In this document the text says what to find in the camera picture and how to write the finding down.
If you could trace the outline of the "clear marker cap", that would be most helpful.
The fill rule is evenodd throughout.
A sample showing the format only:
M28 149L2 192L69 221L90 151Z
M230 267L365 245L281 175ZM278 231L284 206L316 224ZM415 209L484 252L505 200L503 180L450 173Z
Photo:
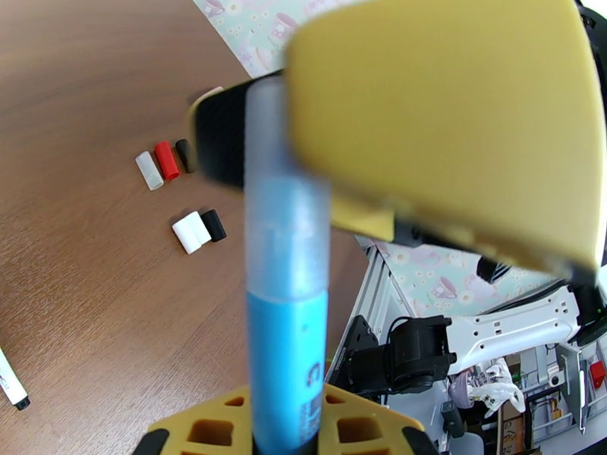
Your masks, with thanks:
M148 151L141 152L135 158L136 165L150 191L158 190L164 185L164 180L156 163Z

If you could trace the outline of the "wide aluminium base rail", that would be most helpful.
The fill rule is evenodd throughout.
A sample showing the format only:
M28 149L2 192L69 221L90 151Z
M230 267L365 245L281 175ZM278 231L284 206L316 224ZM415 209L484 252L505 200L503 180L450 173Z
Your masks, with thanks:
M375 246L354 247L352 257L341 265L330 290L326 374L330 375L341 354L349 327L362 315L380 344L385 343L394 319L413 316L383 255Z

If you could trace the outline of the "cardboard box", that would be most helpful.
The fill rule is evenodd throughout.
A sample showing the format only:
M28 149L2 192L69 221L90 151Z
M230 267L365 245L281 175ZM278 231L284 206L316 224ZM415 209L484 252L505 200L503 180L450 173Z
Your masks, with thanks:
M525 450L525 418L510 402L501 408L499 455L515 455Z

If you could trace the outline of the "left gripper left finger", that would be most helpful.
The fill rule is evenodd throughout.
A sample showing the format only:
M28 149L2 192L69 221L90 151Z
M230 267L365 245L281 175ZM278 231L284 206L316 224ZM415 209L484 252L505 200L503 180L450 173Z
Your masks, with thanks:
M254 455L250 389L236 388L152 424L134 455Z

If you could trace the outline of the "red marker cap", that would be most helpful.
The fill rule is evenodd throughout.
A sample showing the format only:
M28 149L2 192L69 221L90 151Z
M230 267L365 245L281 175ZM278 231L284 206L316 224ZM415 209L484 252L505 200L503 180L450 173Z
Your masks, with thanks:
M155 155L165 180L174 180L180 175L179 167L171 144L161 141L155 146Z

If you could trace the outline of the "blue marker pen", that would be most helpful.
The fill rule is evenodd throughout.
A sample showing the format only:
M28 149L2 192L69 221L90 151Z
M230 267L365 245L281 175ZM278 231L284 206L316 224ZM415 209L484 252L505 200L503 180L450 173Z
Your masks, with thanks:
M286 174L245 193L253 439L259 455L314 455L329 286L329 190Z

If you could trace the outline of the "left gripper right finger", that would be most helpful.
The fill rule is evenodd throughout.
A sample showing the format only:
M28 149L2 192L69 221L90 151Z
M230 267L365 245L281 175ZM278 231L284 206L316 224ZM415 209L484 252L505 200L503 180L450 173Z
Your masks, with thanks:
M325 384L322 455L436 455L416 419Z

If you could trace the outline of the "small black device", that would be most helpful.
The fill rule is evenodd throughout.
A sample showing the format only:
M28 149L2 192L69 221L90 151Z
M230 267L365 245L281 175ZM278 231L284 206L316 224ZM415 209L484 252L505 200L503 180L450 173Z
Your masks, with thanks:
M447 400L443 402L440 412L443 418L443 431L448 434L450 438L463 437L467 426L454 401Z

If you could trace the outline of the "grey metal rack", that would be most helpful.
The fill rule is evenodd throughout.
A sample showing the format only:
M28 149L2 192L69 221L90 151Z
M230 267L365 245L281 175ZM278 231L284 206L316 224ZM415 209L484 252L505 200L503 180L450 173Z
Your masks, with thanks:
M607 358L600 342L585 347L548 345L520 353L521 387L537 444L569 431L585 435L590 423L607 418L607 376L593 387L590 365Z

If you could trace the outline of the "white plastic bag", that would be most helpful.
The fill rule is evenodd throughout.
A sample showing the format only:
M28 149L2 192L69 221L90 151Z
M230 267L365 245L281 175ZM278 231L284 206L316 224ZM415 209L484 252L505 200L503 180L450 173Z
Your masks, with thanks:
M467 379L469 401L482 402L486 407L485 418L496 413L504 403L509 402L519 413L526 409L524 394L513 382L511 372L504 357L480 372L470 373Z

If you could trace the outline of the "black whiteboard marker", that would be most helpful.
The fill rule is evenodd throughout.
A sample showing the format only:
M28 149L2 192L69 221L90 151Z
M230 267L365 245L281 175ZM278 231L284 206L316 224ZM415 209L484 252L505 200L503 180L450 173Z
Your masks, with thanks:
M30 405L30 398L16 376L4 351L0 348L0 387L9 399L12 406L23 411Z

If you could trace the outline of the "black marker cap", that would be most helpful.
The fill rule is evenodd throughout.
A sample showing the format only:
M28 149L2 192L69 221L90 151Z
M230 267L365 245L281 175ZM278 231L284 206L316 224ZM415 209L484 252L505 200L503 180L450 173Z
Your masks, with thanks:
M175 142L175 151L181 162L184 171L187 174L193 174L197 171L197 161L193 155L192 148L187 139L181 138Z
M212 242L219 242L227 237L223 223L215 209L201 213L201 218L212 236Z

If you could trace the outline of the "translucent blue marker cap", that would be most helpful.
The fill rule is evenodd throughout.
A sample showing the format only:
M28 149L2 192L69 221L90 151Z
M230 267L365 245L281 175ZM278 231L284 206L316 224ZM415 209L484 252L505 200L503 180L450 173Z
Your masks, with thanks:
M244 137L247 289L275 303L325 296L330 188L295 161L285 85L268 77L247 91Z

